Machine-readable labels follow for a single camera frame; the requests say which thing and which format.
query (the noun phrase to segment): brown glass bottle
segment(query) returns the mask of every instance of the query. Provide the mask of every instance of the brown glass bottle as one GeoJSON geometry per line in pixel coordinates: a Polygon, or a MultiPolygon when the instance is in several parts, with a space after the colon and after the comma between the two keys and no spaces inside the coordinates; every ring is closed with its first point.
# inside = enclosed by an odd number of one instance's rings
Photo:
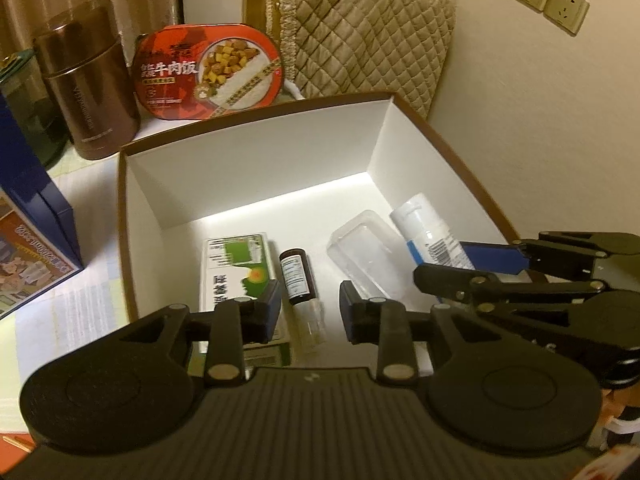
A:
{"type": "Polygon", "coordinates": [[[280,267],[292,305],[317,298],[309,261],[302,249],[289,249],[280,255],[280,267]]]}
{"type": "Polygon", "coordinates": [[[110,0],[55,16],[33,47],[82,157],[104,158],[133,139],[140,114],[110,0]]]}

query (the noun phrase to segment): cardboard box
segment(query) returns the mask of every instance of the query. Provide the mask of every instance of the cardboard box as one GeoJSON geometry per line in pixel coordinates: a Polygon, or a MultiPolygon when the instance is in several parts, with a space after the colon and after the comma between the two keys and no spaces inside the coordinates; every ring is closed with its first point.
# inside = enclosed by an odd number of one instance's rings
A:
{"type": "MultiPolygon", "coordinates": [[[[272,254],[303,248],[324,303],[328,341],[295,365],[374,366],[351,345],[338,309],[344,275],[331,233],[365,209],[388,220],[422,192],[460,240],[516,233],[473,174],[389,92],[296,101],[188,124],[120,153],[120,249],[131,319],[170,303],[198,309],[202,241],[268,234],[272,254]]],[[[296,333],[289,323],[292,345],[296,333]]]]}
{"type": "MultiPolygon", "coordinates": [[[[273,259],[265,233],[205,240],[200,271],[200,312],[213,311],[230,298],[258,298],[269,280],[276,279],[273,259]]],[[[200,352],[207,343],[200,344],[200,352]]],[[[255,366],[288,366],[289,331],[281,312],[268,344],[244,346],[244,363],[255,366]]]]}
{"type": "Polygon", "coordinates": [[[82,269],[73,210],[0,94],[0,318],[82,269]]]}

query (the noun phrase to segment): blue box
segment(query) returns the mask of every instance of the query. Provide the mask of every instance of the blue box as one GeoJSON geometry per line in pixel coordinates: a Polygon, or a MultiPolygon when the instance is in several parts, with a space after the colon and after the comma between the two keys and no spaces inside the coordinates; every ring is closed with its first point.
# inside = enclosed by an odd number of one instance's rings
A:
{"type": "Polygon", "coordinates": [[[73,210],[0,94],[0,319],[82,268],[73,210]]]}

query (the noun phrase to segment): beige quilted fabric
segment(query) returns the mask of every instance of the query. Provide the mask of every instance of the beige quilted fabric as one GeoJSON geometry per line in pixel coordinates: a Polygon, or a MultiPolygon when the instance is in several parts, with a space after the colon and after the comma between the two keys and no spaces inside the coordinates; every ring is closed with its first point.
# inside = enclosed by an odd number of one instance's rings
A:
{"type": "MultiPolygon", "coordinates": [[[[453,0],[278,0],[286,77],[307,98],[398,92],[427,116],[455,23],[453,0]]],[[[271,33],[273,2],[267,0],[271,33]]]]}

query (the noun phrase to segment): white plastic bottle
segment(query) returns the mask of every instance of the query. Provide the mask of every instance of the white plastic bottle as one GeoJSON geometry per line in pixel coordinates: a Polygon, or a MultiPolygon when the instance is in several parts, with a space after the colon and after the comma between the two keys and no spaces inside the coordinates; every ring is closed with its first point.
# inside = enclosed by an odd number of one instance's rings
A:
{"type": "Polygon", "coordinates": [[[422,193],[412,196],[389,216],[406,240],[416,264],[474,268],[449,226],[422,193]]]}

